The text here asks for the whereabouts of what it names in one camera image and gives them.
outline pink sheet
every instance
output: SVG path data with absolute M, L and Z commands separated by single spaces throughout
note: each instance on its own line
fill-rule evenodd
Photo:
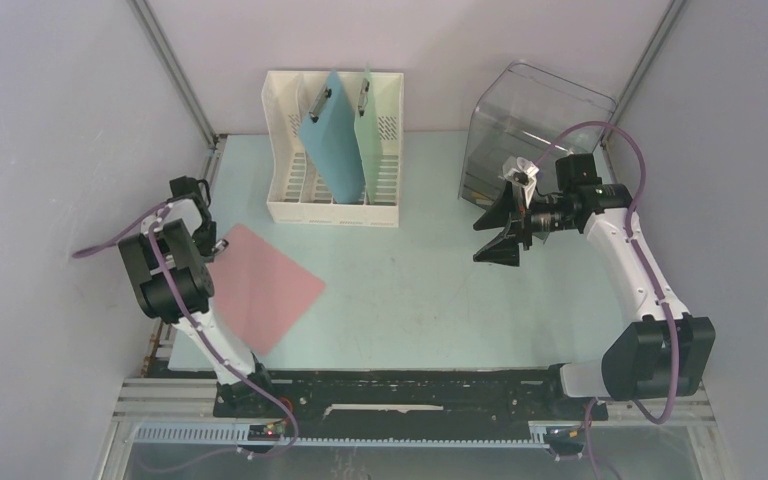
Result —
M 209 264 L 220 318 L 258 355 L 266 355 L 325 289 L 325 283 L 244 225 Z

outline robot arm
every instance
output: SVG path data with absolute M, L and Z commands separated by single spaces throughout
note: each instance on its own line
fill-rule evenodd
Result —
M 251 389 L 243 385 L 228 367 L 267 391 L 271 390 L 268 374 L 212 308 L 213 282 L 206 264 L 227 243 L 224 240 L 216 242 L 216 223 L 212 221 L 198 182 L 181 177 L 170 182 L 170 186 L 173 197 L 166 206 L 147 216 L 138 234 L 118 243 L 137 302 L 149 318 L 160 318 L 190 337 L 213 366 L 219 394 L 227 404 L 251 401 L 254 398 Z M 159 268 L 147 237 L 149 229 L 153 229 L 166 266 L 195 326 L 182 315 Z
M 711 321 L 691 316 L 676 297 L 646 244 L 637 213 L 631 217 L 632 236 L 627 236 L 624 222 L 631 195 L 624 185 L 602 184 L 592 155 L 561 158 L 556 169 L 561 193 L 532 201 L 527 189 L 533 191 L 536 185 L 536 168 L 524 159 L 505 163 L 505 190 L 473 226 L 503 230 L 473 260 L 519 266 L 520 244 L 528 250 L 532 235 L 577 229 L 600 253 L 626 330 L 601 360 L 561 367 L 564 394 L 615 400 L 666 397 L 672 349 L 666 322 L 669 309 L 679 332 L 677 395 L 692 395 L 714 342 Z

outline clear plastic container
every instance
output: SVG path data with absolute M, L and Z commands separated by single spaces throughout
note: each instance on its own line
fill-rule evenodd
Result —
M 608 120 L 616 102 L 601 93 L 522 62 L 508 65 L 484 92 L 469 123 L 461 175 L 461 197 L 487 208 L 505 186 L 502 164 L 510 156 L 536 160 L 568 127 L 588 120 Z M 537 182 L 543 193 L 557 189 L 555 160 L 593 152 L 599 128 L 569 135 L 541 165 Z

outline clipboard clip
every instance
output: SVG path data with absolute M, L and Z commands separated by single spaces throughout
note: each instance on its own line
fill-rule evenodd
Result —
M 322 113 L 322 109 L 325 108 L 325 102 L 331 98 L 331 89 L 328 85 L 323 85 L 322 90 L 319 91 L 319 95 L 316 96 L 316 100 L 313 101 L 313 106 L 310 107 L 308 115 L 313 123 L 319 121 L 319 114 Z
M 358 97 L 358 115 L 363 116 L 366 111 L 366 97 L 369 95 L 369 80 L 363 79 L 360 85 L 360 97 Z

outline file organizer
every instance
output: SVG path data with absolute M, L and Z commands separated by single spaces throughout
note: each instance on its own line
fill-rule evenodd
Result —
M 364 167 L 371 173 L 364 176 L 373 192 L 372 198 L 364 192 L 356 203 L 338 204 L 299 138 L 302 120 L 308 115 L 329 73 L 267 73 L 262 100 L 275 167 L 266 201 L 269 213 L 279 223 L 397 227 L 403 162 L 404 75 L 370 73 L 367 97 L 374 97 L 375 102 L 374 109 L 370 109 L 370 98 L 365 105 L 361 98 L 365 73 L 337 72 L 355 112 L 355 133 L 364 135 L 359 144 L 368 145 L 370 139 L 373 142 L 373 147 L 364 148 L 367 154 L 373 152 L 373 157 L 369 157 L 373 161 L 364 162 Z M 362 117 L 358 105 L 362 107 Z M 375 138 L 364 130 L 369 125 L 375 127 L 380 139 L 377 164 L 374 161 Z

